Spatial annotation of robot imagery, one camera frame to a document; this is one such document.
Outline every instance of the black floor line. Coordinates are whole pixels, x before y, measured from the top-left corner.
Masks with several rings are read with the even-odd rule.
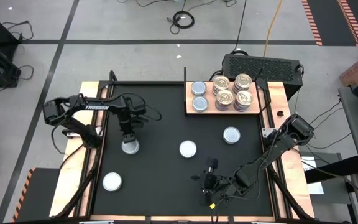
[[[239,44],[264,45],[266,40],[239,40]],[[22,44],[58,44],[59,40],[23,40]],[[78,45],[137,45],[137,44],[236,44],[236,40],[65,40]],[[315,40],[270,40],[269,45],[316,45]]]
[[[9,180],[7,189],[6,189],[4,197],[2,199],[1,206],[0,206],[0,223],[2,223],[4,221],[7,209],[9,207],[9,204],[11,202],[13,193],[14,193],[16,185],[17,185],[17,181],[19,180],[19,176],[20,176],[20,173],[22,171],[25,158],[27,157],[27,153],[28,153],[29,148],[30,148],[31,140],[32,140],[32,138],[34,136],[34,133],[35,133],[35,128],[37,127],[37,123],[38,123],[38,120],[39,120],[40,115],[41,115],[42,105],[43,105],[43,103],[44,103],[44,101],[45,101],[45,99],[47,97],[47,93],[49,91],[53,75],[55,74],[55,70],[56,70],[56,67],[58,65],[59,58],[60,58],[60,56],[62,54],[64,41],[67,38],[68,31],[70,30],[71,23],[73,22],[73,18],[74,18],[76,8],[78,6],[78,2],[79,2],[79,0],[74,0],[73,1],[73,5],[71,7],[70,14],[68,15],[68,18],[67,18],[66,25],[65,25],[65,28],[63,30],[62,36],[60,37],[60,40],[59,40],[59,43],[58,43],[58,46],[57,46],[57,49],[56,49],[56,52],[55,52],[55,56],[53,57],[52,63],[50,65],[49,72],[48,72],[47,78],[46,78],[45,83],[44,83],[44,87],[42,88],[40,98],[38,100],[37,106],[35,107],[35,111],[34,111],[34,114],[32,116],[29,129],[27,130],[27,134],[25,135],[25,139],[24,139],[24,142],[23,142],[23,145],[22,145],[22,149],[21,149],[21,151],[19,153],[19,157],[17,158],[17,162],[16,162],[15,168],[13,170],[11,179]]]

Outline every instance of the wooden tray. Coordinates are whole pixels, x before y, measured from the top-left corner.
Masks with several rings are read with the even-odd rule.
[[[256,94],[256,85],[254,82],[252,82],[252,85],[248,89],[248,92],[252,94],[252,103],[244,112],[239,112],[236,109],[234,109],[233,107],[234,102],[232,103],[232,105],[230,105],[229,109],[227,109],[226,111],[220,111],[216,109],[215,107],[216,97],[212,92],[213,82],[205,82],[206,93],[204,97],[208,100],[208,109],[202,113],[195,111],[193,109],[192,102],[196,96],[191,92],[191,84],[193,84],[193,82],[186,82],[186,112],[188,114],[258,114],[260,112],[258,96]],[[229,85],[229,90],[231,92],[232,92],[233,84],[234,82],[230,82]]]

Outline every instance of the striped warning tape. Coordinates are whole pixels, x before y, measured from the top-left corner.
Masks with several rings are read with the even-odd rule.
[[[31,168],[31,170],[27,174],[27,178],[24,182],[24,187],[23,187],[22,193],[20,194],[20,198],[16,205],[15,213],[13,214],[13,219],[11,222],[16,222],[17,218],[19,217],[19,211],[20,211],[20,208],[22,207],[25,193],[27,192],[27,189],[29,188],[30,179],[31,179],[31,176],[32,176],[34,170],[35,170],[35,168]]]
[[[303,4],[303,8],[305,9],[306,16],[308,18],[309,25],[311,27],[311,31],[313,33],[314,39],[316,41],[316,44],[322,46],[323,42],[321,41],[321,37],[320,37],[320,34],[318,32],[316,22],[314,21],[314,17],[313,17],[313,15],[311,13],[308,0],[302,0],[302,4]]]
[[[352,9],[349,7],[349,4],[347,3],[346,0],[336,0],[336,1],[338,2],[339,7],[341,8],[341,11],[343,13],[343,16],[345,17],[345,20],[347,22],[347,25],[349,26],[349,29],[352,32],[356,45],[358,45],[358,23],[353,15]]]

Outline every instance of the black table surface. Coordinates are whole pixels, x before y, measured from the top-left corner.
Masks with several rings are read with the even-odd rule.
[[[135,130],[140,149],[137,154],[128,155],[121,149],[118,120],[115,116],[109,117],[94,215],[210,216],[211,209],[199,203],[198,183],[190,177],[208,169],[208,157],[219,160],[215,174],[231,175],[239,165],[262,155],[259,119],[255,115],[185,116],[183,84],[115,85],[114,95],[121,93],[142,96],[147,104],[162,113],[162,120],[149,121],[142,129]],[[157,116],[151,110],[148,114]],[[236,144],[223,141],[223,131],[228,126],[241,132]],[[186,140],[197,145],[197,153],[190,159],[179,153],[179,145]],[[122,178],[122,186],[116,192],[103,188],[103,177],[109,172],[117,172]],[[259,184],[258,199],[222,203],[218,207],[219,215],[272,216],[265,172],[260,175]],[[257,189],[256,185],[246,198],[255,198]]]

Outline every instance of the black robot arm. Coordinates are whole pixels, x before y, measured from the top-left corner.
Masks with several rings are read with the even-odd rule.
[[[135,141],[134,128],[142,128],[148,120],[140,117],[146,113],[146,103],[142,101],[134,104],[128,95],[124,93],[108,99],[88,98],[82,94],[68,98],[56,98],[43,105],[44,120],[52,126],[62,125],[67,129],[79,134],[86,147],[99,147],[100,138],[95,127],[83,124],[73,118],[74,113],[80,110],[106,110],[116,114],[124,137],[124,143]]]
[[[229,202],[232,198],[244,197],[257,183],[259,174],[272,162],[294,146],[307,144],[313,135],[314,128],[299,115],[294,114],[278,130],[269,134],[266,139],[268,150],[254,162],[239,166],[233,175],[229,177],[214,175],[218,160],[209,159],[208,171],[204,171],[200,176],[192,177],[193,180],[199,182],[203,191],[202,202],[214,207],[222,200]]]

